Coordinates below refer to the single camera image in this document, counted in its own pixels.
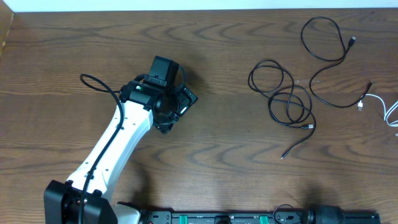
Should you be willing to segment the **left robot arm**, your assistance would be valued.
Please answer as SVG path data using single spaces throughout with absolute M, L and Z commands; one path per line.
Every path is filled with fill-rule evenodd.
M 65 182 L 52 180 L 44 192 L 46 223 L 141 223 L 141 212 L 126 204 L 110 204 L 124 166 L 151 127 L 167 134 L 197 101 L 185 82 L 175 84 L 177 62 L 156 56 L 149 73 L 138 75 L 119 91 L 99 81 L 116 111 L 83 163 Z

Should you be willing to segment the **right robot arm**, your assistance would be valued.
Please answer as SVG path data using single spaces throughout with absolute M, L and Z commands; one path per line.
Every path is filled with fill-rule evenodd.
M 340 208 L 320 205 L 309 209 L 303 216 L 304 224 L 344 224 Z

